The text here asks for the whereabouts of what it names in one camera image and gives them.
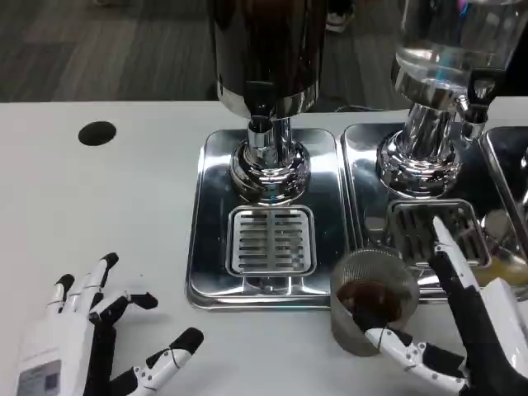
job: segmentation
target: gray carpet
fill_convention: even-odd
[[[400,17],[357,0],[347,32],[327,34],[320,111],[408,106],[389,81]],[[0,59],[0,101],[200,101],[215,80],[205,0],[2,0]]]

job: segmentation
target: black round hole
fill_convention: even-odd
[[[108,121],[91,122],[79,131],[79,142],[86,146],[101,146],[116,136],[117,129]]]

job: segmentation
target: chrome dispenser base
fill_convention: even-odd
[[[359,247],[394,249],[390,241],[388,207],[402,197],[391,191],[379,178],[378,150],[383,142],[403,128],[402,124],[353,125],[341,137],[345,159],[346,180],[351,197],[353,229]],[[474,209],[479,223],[489,215],[504,210],[496,185],[489,176],[478,142],[469,147],[462,140],[452,140],[460,153],[462,166],[456,183],[442,198],[462,199]],[[444,301],[444,291],[437,283],[434,272],[417,262],[408,262],[420,285],[422,302]],[[486,271],[482,263],[476,271]]]
[[[351,222],[346,220],[345,208],[349,205],[336,141],[325,130],[294,130],[295,142],[309,156],[308,182],[304,192],[291,201],[293,205],[272,206],[271,212],[261,214],[262,205],[254,205],[252,210],[238,194],[230,172],[233,153],[247,136],[246,130],[220,130],[207,139],[201,150],[187,267],[187,298],[203,309],[327,308],[332,270],[349,252],[349,247],[355,247],[354,232],[348,228]],[[250,266],[240,266],[240,260],[233,264],[233,254],[240,246],[229,246],[229,241],[236,238],[233,233],[244,231],[235,228],[238,217],[242,226],[242,216],[247,216],[244,218],[247,226],[255,226],[248,232],[253,232],[266,229],[268,220],[263,216],[276,217],[276,210],[280,208],[305,214],[301,219],[306,225],[301,228],[310,234],[310,244],[303,247],[304,257],[297,252],[295,259],[306,260],[310,251],[313,252],[310,257],[316,257],[315,262],[310,261],[306,268],[285,268],[269,260],[258,262],[238,257]],[[288,219],[297,213],[280,215]],[[274,232],[269,229],[266,238],[272,238]],[[247,248],[258,248],[259,243],[264,243],[253,239]]]
[[[241,143],[229,167],[238,194],[263,205],[284,204],[300,196],[309,180],[309,156],[302,144],[292,142],[292,146],[290,165],[265,169],[247,159],[248,142]]]
[[[387,136],[378,150],[378,172],[382,182],[401,196],[417,199],[436,198],[450,190],[460,170],[455,151],[443,161],[414,160],[398,148],[402,132]]]

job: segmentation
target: shoe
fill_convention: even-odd
[[[347,29],[347,26],[354,19],[354,9],[345,12],[344,14],[336,14],[335,12],[327,15],[327,31],[334,33],[342,33]]]

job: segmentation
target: label on robot hand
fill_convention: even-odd
[[[57,396],[59,384],[60,361],[51,361],[22,372],[16,396]]]

